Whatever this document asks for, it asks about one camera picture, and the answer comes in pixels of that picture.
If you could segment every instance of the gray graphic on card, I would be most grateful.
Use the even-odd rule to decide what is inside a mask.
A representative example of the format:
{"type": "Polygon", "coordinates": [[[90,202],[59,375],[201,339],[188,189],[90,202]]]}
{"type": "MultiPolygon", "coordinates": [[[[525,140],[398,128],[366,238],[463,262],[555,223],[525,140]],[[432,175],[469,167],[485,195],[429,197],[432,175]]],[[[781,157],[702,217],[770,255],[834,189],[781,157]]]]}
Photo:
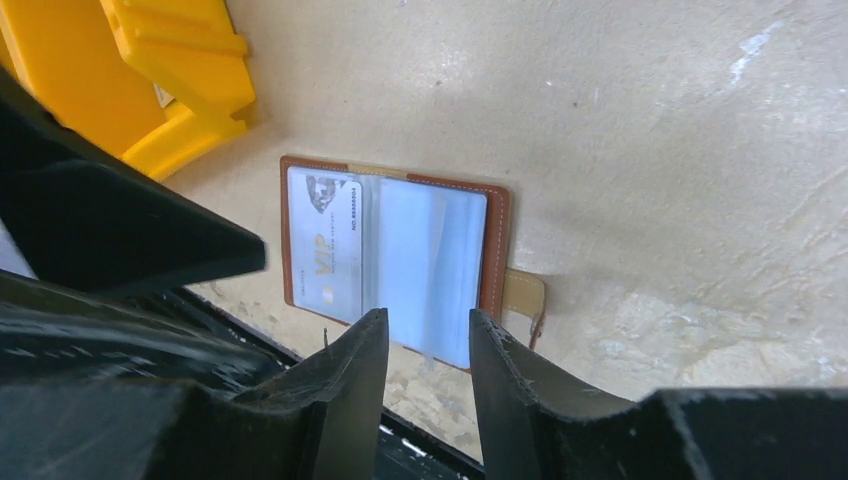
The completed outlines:
{"type": "Polygon", "coordinates": [[[344,180],[308,175],[306,177],[306,190],[309,192],[309,200],[312,201],[315,210],[318,210],[318,213],[324,213],[324,210],[336,197],[336,192],[341,190],[344,184],[344,180]]]}

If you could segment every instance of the yellow object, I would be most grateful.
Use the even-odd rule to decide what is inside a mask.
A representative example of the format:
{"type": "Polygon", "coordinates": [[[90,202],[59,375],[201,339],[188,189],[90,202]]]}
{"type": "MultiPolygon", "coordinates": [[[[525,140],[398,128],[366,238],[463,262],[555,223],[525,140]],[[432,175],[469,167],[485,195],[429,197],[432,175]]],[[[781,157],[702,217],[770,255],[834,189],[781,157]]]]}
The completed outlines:
{"type": "Polygon", "coordinates": [[[0,0],[0,32],[0,63],[60,122],[154,179],[247,129],[223,0],[0,0]]]}

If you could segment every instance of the floor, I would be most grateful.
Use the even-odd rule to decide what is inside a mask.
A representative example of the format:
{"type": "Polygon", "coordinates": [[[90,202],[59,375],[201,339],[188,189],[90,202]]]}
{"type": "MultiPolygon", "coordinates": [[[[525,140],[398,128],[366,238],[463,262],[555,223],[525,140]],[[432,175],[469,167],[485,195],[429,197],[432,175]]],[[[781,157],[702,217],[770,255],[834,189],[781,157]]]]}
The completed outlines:
{"type": "MultiPolygon", "coordinates": [[[[167,181],[268,244],[195,287],[218,305],[304,355],[340,334],[282,298],[278,160],[327,157],[508,185],[538,350],[601,388],[848,385],[848,3],[229,5],[256,124],[167,181]]],[[[386,405],[479,458],[469,376],[390,355],[386,405]]]]}

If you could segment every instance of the card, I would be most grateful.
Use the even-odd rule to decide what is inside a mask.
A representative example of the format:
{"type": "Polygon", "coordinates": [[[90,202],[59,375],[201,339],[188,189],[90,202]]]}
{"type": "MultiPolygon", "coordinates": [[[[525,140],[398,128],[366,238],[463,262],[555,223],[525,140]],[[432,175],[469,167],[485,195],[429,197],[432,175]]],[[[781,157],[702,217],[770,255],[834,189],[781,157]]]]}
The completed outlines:
{"type": "Polygon", "coordinates": [[[354,175],[288,171],[294,303],[346,323],[362,316],[362,185],[354,175]]]}

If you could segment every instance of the wallet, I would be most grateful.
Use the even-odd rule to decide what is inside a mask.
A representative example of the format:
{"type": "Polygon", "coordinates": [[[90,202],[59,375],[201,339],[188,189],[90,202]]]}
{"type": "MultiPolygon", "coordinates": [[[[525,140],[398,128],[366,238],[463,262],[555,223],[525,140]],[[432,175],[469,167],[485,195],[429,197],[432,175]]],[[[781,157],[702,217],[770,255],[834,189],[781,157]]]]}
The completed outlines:
{"type": "Polygon", "coordinates": [[[376,166],[281,159],[287,304],[351,324],[388,308],[393,341],[468,369],[468,312],[540,334],[545,286],[509,269],[511,192],[376,166]]]}

